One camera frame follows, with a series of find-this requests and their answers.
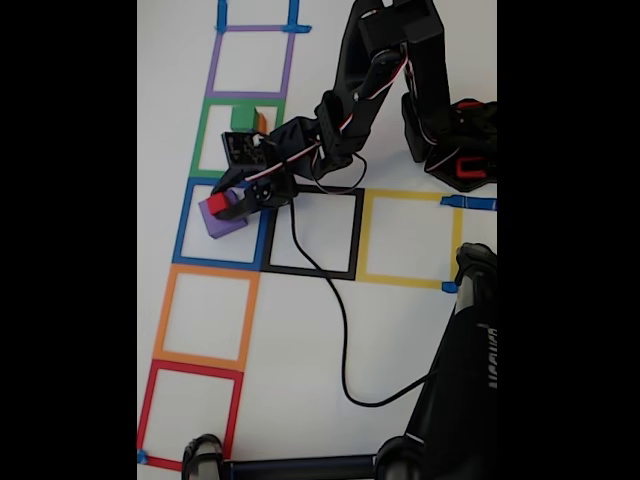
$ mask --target green cube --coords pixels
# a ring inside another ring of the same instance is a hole
[[[258,111],[248,105],[238,105],[231,111],[231,131],[247,132],[258,128]]]

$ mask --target black robotic arm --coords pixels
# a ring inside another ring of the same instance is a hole
[[[458,301],[404,435],[376,454],[236,462],[207,434],[185,449],[182,480],[498,478],[498,257],[464,244],[456,259]]]
[[[244,185],[245,196],[216,218],[278,208],[297,196],[295,175],[317,182],[350,166],[403,73],[409,92],[402,114],[414,161],[459,191],[497,182],[497,102],[450,104],[444,27],[433,2],[395,0],[384,7],[381,0],[356,0],[335,84],[315,108],[316,118],[295,117],[269,135],[223,134],[229,169],[211,194]]]

